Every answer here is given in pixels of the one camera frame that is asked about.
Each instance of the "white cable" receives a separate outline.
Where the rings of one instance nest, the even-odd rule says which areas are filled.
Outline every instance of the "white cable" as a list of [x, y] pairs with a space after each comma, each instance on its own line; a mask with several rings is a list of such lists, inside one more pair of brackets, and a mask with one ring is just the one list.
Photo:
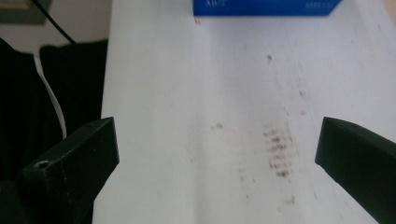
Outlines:
[[41, 77], [41, 80], [43, 81], [44, 85], [46, 86], [47, 92], [49, 93], [49, 98], [52, 101], [52, 105], [55, 109], [59, 123], [61, 124], [62, 137], [63, 137], [63, 139], [65, 139], [67, 136], [67, 131], [66, 131], [66, 124], [64, 122], [64, 113], [62, 112], [61, 105], [59, 104], [58, 100], [56, 99], [55, 94], [53, 93], [52, 89], [50, 88], [50, 84], [44, 77], [43, 67], [41, 66], [40, 59], [36, 56], [34, 56], [34, 58], [35, 58], [35, 68], [37, 70], [38, 75]]

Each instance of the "white surface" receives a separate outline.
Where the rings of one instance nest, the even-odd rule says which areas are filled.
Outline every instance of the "white surface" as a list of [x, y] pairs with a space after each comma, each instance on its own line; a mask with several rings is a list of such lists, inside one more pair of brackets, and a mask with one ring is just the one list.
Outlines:
[[112, 15], [103, 117], [120, 165], [94, 224], [375, 223], [314, 158], [324, 116], [396, 140], [381, 2], [194, 22], [188, 0], [124, 0]]

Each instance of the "black cloth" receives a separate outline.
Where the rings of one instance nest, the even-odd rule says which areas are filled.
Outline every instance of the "black cloth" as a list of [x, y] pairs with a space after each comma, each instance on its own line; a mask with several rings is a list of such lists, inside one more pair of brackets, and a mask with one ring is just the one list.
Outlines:
[[33, 55], [0, 38], [0, 180], [21, 183], [21, 169], [61, 140]]
[[40, 50], [44, 76], [61, 105], [67, 134], [101, 118], [106, 54], [107, 40]]

